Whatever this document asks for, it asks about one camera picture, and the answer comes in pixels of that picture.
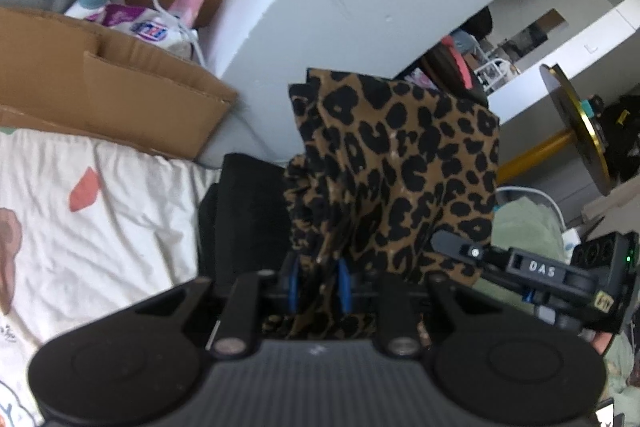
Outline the leopard print garment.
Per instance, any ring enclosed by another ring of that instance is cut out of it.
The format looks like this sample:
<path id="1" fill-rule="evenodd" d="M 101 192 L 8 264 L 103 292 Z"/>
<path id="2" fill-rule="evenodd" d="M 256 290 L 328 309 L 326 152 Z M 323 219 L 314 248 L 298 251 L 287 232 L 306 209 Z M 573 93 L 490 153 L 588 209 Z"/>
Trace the leopard print garment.
<path id="1" fill-rule="evenodd" d="M 299 302 L 293 314 L 269 315 L 268 337 L 373 335 L 372 314 L 342 309 L 339 267 L 416 285 L 436 271 L 476 283 L 480 271 L 436 253 L 431 238 L 490 241 L 499 121 L 488 108 L 406 80 L 323 69 L 288 97 L 304 144 L 284 173 Z"/>

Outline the black garment pile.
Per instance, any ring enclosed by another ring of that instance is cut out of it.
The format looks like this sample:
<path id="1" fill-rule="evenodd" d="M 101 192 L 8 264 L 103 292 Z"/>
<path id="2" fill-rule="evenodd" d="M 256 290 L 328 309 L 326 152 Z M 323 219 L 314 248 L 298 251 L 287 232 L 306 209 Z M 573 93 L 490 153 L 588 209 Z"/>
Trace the black garment pile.
<path id="1" fill-rule="evenodd" d="M 278 271 L 290 249 L 284 169 L 252 156 L 224 156 L 198 205 L 198 274 L 227 288 L 243 273 Z"/>

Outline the light green cloth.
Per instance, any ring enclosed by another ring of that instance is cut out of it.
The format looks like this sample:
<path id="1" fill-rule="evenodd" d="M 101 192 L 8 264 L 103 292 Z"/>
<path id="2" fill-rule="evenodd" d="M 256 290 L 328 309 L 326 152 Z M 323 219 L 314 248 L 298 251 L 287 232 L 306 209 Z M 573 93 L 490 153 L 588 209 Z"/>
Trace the light green cloth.
<path id="1" fill-rule="evenodd" d="M 563 230 L 556 212 L 544 204 L 521 197 L 501 205 L 492 221 L 491 245 L 523 251 L 570 263 Z"/>

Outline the gold round side table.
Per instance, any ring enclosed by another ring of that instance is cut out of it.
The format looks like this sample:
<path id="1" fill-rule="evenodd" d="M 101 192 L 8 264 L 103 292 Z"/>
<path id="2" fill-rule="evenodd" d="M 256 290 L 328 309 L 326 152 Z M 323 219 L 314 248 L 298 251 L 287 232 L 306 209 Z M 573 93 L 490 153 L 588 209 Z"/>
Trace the gold round side table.
<path id="1" fill-rule="evenodd" d="M 538 167 L 563 148 L 574 145 L 594 185 L 603 196 L 613 190 L 613 180 L 605 160 L 605 145 L 594 125 L 591 106 L 579 98 L 561 67 L 540 65 L 539 72 L 564 128 L 544 142 L 512 158 L 498 169 L 498 184 L 506 184 Z"/>

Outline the white cartoon bear bedsheet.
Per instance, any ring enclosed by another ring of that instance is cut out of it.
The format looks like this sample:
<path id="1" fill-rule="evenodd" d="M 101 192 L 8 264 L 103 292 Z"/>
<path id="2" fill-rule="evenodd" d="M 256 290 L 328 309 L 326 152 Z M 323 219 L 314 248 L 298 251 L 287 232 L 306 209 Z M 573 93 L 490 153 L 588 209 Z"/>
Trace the white cartoon bear bedsheet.
<path id="1" fill-rule="evenodd" d="M 219 171 L 98 139 L 1 131 L 1 421 L 42 421 L 27 369 L 50 339 L 195 277 Z"/>

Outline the purple white detergent bag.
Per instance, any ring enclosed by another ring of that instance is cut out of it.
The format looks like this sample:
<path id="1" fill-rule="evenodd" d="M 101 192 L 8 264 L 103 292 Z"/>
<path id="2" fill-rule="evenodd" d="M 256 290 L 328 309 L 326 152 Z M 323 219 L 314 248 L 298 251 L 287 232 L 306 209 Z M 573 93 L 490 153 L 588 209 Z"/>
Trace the purple white detergent bag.
<path id="1" fill-rule="evenodd" d="M 86 20 L 158 46 L 185 60 L 194 59 L 191 39 L 175 20 L 170 20 L 155 10 L 110 3 L 96 14 L 88 15 Z"/>

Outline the pink spray bottle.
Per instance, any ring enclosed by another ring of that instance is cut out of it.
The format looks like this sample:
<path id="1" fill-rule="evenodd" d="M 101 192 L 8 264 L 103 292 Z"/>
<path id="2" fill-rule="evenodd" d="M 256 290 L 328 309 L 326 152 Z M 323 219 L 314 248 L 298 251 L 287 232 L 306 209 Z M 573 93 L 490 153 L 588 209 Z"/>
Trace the pink spray bottle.
<path id="1" fill-rule="evenodd" d="M 205 0 L 174 0 L 168 9 L 168 13 L 186 26 L 186 28 L 191 29 L 198 18 L 198 13 L 201 11 L 204 2 Z"/>

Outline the brown cardboard sheet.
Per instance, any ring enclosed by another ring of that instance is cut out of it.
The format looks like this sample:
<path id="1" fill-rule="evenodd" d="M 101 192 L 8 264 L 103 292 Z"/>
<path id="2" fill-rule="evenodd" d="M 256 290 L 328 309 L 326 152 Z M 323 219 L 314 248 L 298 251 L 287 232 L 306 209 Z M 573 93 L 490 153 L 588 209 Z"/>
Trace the brown cardboard sheet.
<path id="1" fill-rule="evenodd" d="M 75 1 L 1 0 L 3 124 L 92 135 L 175 158 L 198 156 L 238 103 L 238 92 L 195 57 L 185 60 L 65 16 Z M 205 0 L 198 24 L 208 24 L 221 2 Z"/>

